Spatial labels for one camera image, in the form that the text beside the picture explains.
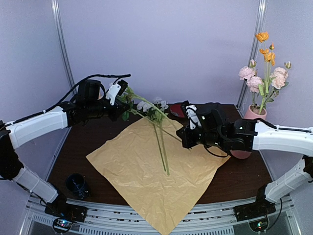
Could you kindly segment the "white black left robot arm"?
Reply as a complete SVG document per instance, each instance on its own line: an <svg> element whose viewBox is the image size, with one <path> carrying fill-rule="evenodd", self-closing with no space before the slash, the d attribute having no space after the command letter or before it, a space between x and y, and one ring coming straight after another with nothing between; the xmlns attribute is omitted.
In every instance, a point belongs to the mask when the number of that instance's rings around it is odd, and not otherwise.
<svg viewBox="0 0 313 235"><path fill-rule="evenodd" d="M108 117L111 121L129 109L129 105L117 98L128 87L123 76L105 90L94 76L76 84L78 91L69 101L61 98L57 104L39 113L0 124L0 178L14 181L29 192L39 196L59 216L66 217L70 206L60 199L61 194L47 181L24 165L16 150L27 142L56 130L70 128L90 119Z"/></svg>

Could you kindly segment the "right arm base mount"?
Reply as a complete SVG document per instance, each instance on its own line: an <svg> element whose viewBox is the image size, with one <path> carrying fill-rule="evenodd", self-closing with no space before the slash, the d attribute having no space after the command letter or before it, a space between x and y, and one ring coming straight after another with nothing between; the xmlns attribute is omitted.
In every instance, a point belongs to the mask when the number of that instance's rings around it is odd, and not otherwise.
<svg viewBox="0 0 313 235"><path fill-rule="evenodd" d="M237 222L247 220L250 229L256 233L265 232L269 228L268 216L276 212L273 203L259 204L254 202L235 206L233 209Z"/></svg>

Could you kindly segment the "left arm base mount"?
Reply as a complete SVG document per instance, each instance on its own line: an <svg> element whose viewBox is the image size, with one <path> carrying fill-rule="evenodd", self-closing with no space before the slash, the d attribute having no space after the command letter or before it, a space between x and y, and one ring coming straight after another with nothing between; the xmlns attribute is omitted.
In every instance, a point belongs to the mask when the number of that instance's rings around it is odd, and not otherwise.
<svg viewBox="0 0 313 235"><path fill-rule="evenodd" d="M69 204L63 194L59 194L51 203L43 199L41 202L45 205L45 213L56 217L52 228L57 234L63 235L69 232L75 223L85 221L88 208Z"/></svg>

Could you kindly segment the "orange yellow wrapping paper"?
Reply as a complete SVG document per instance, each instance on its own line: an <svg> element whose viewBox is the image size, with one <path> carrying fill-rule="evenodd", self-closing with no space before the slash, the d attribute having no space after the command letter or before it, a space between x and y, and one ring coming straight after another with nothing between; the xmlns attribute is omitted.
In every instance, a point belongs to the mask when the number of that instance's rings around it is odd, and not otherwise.
<svg viewBox="0 0 313 235"><path fill-rule="evenodd" d="M182 147L177 121L164 132L140 119L87 155L125 201L154 229L168 235L191 211L228 156L219 148Z"/></svg>

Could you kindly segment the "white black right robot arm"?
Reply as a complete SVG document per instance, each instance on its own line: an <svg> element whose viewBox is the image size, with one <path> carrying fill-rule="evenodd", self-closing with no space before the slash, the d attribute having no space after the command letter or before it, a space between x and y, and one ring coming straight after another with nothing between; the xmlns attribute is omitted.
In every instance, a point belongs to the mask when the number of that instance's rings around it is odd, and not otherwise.
<svg viewBox="0 0 313 235"><path fill-rule="evenodd" d="M181 109L189 120L188 125L176 132L184 148L201 144L205 149L218 147L229 155L235 150L275 150L303 156L291 170L259 190L258 200L251 204L253 215L261 216L269 209L269 203L313 181L312 127L274 125L262 118L230 122L220 103L196 106L185 101Z"/></svg>

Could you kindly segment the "light pink rose stem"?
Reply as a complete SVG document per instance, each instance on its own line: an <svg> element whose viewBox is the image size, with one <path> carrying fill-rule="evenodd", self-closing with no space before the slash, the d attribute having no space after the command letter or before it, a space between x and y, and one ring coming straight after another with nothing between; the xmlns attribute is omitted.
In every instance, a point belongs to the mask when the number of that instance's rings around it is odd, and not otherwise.
<svg viewBox="0 0 313 235"><path fill-rule="evenodd" d="M276 67L273 71L271 71L271 84L269 87L269 96L266 100L265 109L267 103L273 102L279 95L280 90L289 84L287 78L289 76L288 70L291 69L291 67L291 61L288 61L284 63L284 67Z"/></svg>

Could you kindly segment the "orange flower stem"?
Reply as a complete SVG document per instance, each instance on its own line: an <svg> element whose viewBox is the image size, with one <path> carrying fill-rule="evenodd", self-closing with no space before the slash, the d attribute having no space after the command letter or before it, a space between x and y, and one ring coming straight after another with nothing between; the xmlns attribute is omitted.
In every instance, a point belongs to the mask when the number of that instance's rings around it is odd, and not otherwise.
<svg viewBox="0 0 313 235"><path fill-rule="evenodd" d="M271 43L269 46L266 46L266 41L269 40L269 33L268 32L260 32L256 34L256 39L260 42L261 48L259 49L260 53L264 57L264 79L263 84L259 85L259 91L262 96L262 101L259 109L259 113L261 114L262 111L265 109L266 100L269 96L269 87L271 84L271 68L275 65L275 53L274 44Z"/></svg>

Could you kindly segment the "peach pink flower stem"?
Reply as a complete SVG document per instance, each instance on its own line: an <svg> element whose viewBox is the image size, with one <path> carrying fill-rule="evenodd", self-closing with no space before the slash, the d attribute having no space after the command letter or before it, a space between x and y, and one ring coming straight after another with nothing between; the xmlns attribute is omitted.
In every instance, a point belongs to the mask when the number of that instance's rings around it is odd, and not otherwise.
<svg viewBox="0 0 313 235"><path fill-rule="evenodd" d="M163 121L167 120L177 130L174 123L168 118L168 113L165 112L169 108L165 100L158 99L156 104L153 104L144 97L137 95L130 87L127 87L122 95L117 95L115 100L130 104L130 108L122 114L125 120L128 119L129 113L139 115L142 118L147 119L153 125L155 131L158 127L161 136L163 136L163 132L165 132L169 136L181 142L177 137L167 132L162 126Z"/></svg>

